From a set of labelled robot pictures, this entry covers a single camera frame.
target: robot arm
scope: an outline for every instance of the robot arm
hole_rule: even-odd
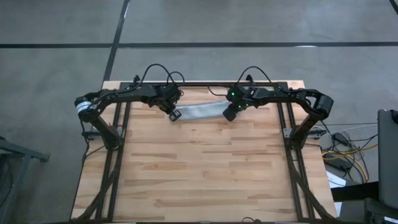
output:
[[[315,103],[311,105],[307,97],[314,98]],[[283,90],[277,88],[274,91],[270,91],[260,86],[242,86],[237,84],[228,90],[226,98],[231,102],[228,108],[223,112],[228,121],[233,121],[238,112],[244,111],[250,106],[258,108],[268,103],[299,104],[305,112],[308,113],[308,116],[304,119],[302,124],[291,130],[289,134],[290,147],[299,148],[303,147],[311,128],[318,121],[326,119],[333,106],[333,100],[329,96],[317,90],[307,90],[303,88],[298,90]]]
[[[100,90],[78,97],[75,106],[79,118],[91,123],[100,133],[107,149],[117,149],[121,142],[115,127],[109,126],[101,118],[101,113],[111,103],[125,103],[140,101],[150,107],[157,106],[176,121],[181,114],[174,111],[175,103],[180,99],[181,92],[178,86],[170,83],[167,86],[146,85],[142,87],[129,86],[125,90]]]

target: gray floor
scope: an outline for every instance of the gray floor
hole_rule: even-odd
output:
[[[0,44],[110,43],[122,4],[2,0]],[[132,0],[121,42],[398,41],[397,20],[387,0]],[[68,219],[85,148],[73,101],[101,87],[109,51],[0,49],[0,135],[51,153],[48,163],[31,165],[17,223]],[[335,105],[327,124],[375,123],[378,109],[398,107],[397,58],[398,47],[119,49],[111,80],[131,80],[155,62],[187,80],[234,80],[258,65],[273,80],[304,80],[330,95]],[[165,75],[154,69],[147,79]],[[349,133],[355,139],[376,132]],[[365,161],[377,180],[377,151],[368,151]]]

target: gray cloth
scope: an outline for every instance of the gray cloth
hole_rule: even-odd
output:
[[[229,101],[221,100],[211,103],[199,103],[196,105],[180,105],[175,109],[181,112],[178,121],[188,121],[204,118],[222,116],[223,111],[228,107]]]

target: black floor line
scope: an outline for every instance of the black floor line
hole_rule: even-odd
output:
[[[118,44],[120,41],[120,36],[122,34],[124,21],[126,19],[126,11],[127,8],[129,7],[129,3],[130,0],[124,0],[123,2],[122,11],[120,13],[119,22],[118,22],[118,28],[116,28],[116,32],[114,34],[112,49],[111,52],[109,53],[109,58],[106,64],[103,81],[108,81],[111,78],[114,59],[116,57],[116,52],[118,51]]]
[[[395,0],[390,0],[391,6],[394,8],[394,10],[396,11],[397,15],[398,15],[398,5],[397,2]]]
[[[197,42],[197,43],[120,43],[119,48],[218,48],[218,47],[395,47],[398,41],[389,42]]]
[[[121,29],[115,34],[120,40]],[[227,48],[227,47],[397,47],[398,41],[387,42],[181,42],[181,43],[118,43],[115,44],[0,44],[0,49],[172,49],[172,48]]]
[[[0,44],[0,49],[90,49],[110,47],[112,47],[112,44]]]

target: wooden tabletop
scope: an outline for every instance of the wooden tabletop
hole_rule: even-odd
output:
[[[300,80],[287,83],[304,87]],[[119,84],[104,82],[103,88]],[[206,87],[182,90],[178,105],[224,100]],[[212,90],[226,93],[224,88]],[[105,121],[112,122],[114,109],[107,107]],[[299,105],[293,109],[301,123],[307,114]],[[219,117],[173,123],[158,108],[134,102],[129,117],[114,222],[240,222],[243,217],[296,221],[276,104],[248,108],[233,122]],[[92,141],[90,150],[102,145]],[[305,146],[302,152],[311,191],[336,216],[319,148]],[[72,218],[98,193],[105,155],[102,149],[86,159]],[[300,198],[306,215],[302,192]]]

